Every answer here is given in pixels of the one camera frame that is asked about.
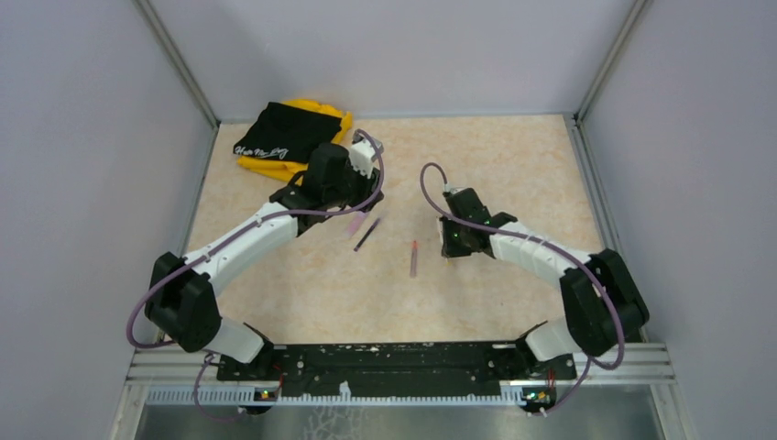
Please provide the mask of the pink highlighter pen body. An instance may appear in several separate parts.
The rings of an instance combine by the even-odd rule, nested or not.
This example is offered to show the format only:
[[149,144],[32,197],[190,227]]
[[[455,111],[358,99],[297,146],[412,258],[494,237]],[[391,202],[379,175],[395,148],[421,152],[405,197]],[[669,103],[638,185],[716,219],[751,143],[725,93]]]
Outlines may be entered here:
[[345,230],[345,234],[348,238],[353,237],[356,232],[359,230],[359,228],[364,224],[366,219],[368,218],[369,213],[365,212],[356,212],[353,219],[349,223],[347,229]]

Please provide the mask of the dark purple gel pen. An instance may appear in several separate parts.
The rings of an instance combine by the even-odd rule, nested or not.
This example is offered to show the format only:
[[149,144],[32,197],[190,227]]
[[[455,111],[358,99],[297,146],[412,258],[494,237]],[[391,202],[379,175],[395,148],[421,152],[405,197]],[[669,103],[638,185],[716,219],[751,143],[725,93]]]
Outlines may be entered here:
[[360,250],[360,248],[362,246],[364,246],[365,242],[373,234],[373,232],[378,227],[378,225],[380,225],[381,221],[382,221],[382,218],[379,217],[369,226],[369,228],[367,229],[365,234],[358,240],[358,242],[356,243],[355,247],[353,248],[354,252],[358,252]]

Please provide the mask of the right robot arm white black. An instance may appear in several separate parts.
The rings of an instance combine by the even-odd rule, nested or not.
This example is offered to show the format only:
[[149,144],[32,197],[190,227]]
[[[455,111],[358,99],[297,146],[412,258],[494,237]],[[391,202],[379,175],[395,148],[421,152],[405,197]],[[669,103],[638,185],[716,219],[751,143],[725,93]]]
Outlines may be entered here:
[[563,316],[517,340],[516,365],[524,376],[539,378],[554,358],[574,352],[597,358],[648,323],[648,307],[615,250],[589,253],[537,236],[511,214],[491,214],[471,188],[447,189],[443,197],[451,213],[439,219],[444,257],[483,253],[561,293]]

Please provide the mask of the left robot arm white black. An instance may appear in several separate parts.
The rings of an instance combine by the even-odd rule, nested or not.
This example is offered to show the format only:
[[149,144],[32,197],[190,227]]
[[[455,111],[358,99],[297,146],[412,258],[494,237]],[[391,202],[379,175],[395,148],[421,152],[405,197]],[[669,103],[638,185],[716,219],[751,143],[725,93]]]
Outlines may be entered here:
[[126,330],[132,332],[143,314],[184,351],[225,355],[250,378],[267,377],[275,366],[270,342],[250,325],[221,316],[218,295],[270,251],[311,227],[333,216],[370,211],[383,198],[383,154],[383,144],[362,130],[348,148],[322,143],[307,170],[297,172],[239,226],[182,257],[160,256]]

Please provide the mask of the mauve pen with red tip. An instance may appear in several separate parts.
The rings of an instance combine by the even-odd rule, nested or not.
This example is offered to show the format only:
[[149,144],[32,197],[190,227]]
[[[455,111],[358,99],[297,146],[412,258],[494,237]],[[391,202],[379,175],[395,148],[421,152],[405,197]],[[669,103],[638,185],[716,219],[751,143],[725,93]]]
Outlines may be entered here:
[[419,245],[418,245],[418,242],[414,240],[411,245],[411,254],[410,254],[410,277],[412,279],[417,277],[418,252],[419,252]]

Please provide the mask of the yellow folded cloth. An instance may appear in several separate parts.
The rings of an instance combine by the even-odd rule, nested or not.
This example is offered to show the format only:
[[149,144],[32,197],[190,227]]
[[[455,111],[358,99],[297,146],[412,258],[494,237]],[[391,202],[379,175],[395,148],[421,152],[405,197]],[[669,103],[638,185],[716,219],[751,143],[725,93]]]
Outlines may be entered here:
[[[331,142],[334,144],[341,142],[353,125],[353,115],[350,112],[339,110],[330,104],[322,104],[310,99],[292,99],[281,103],[319,112],[322,114],[342,117],[341,130]],[[296,173],[300,171],[306,171],[309,164],[309,162],[297,163],[290,161],[253,159],[238,155],[236,156],[237,164],[242,168],[282,182],[288,182]]]

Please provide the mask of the black folded cloth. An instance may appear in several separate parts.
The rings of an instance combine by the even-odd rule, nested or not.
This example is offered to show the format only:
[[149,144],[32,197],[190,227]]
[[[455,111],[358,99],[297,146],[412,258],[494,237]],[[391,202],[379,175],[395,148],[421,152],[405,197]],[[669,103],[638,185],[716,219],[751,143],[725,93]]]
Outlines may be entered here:
[[235,143],[242,157],[308,163],[322,143],[331,143],[341,130],[342,117],[271,102]]

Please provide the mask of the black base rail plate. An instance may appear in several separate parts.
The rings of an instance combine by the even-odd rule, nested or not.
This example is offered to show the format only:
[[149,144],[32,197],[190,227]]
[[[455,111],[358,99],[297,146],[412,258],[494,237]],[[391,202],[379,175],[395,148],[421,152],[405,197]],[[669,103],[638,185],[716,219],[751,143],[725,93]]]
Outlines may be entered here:
[[247,363],[223,356],[220,381],[276,381],[288,398],[497,397],[513,380],[575,380],[572,355],[538,362],[513,341],[292,344]]

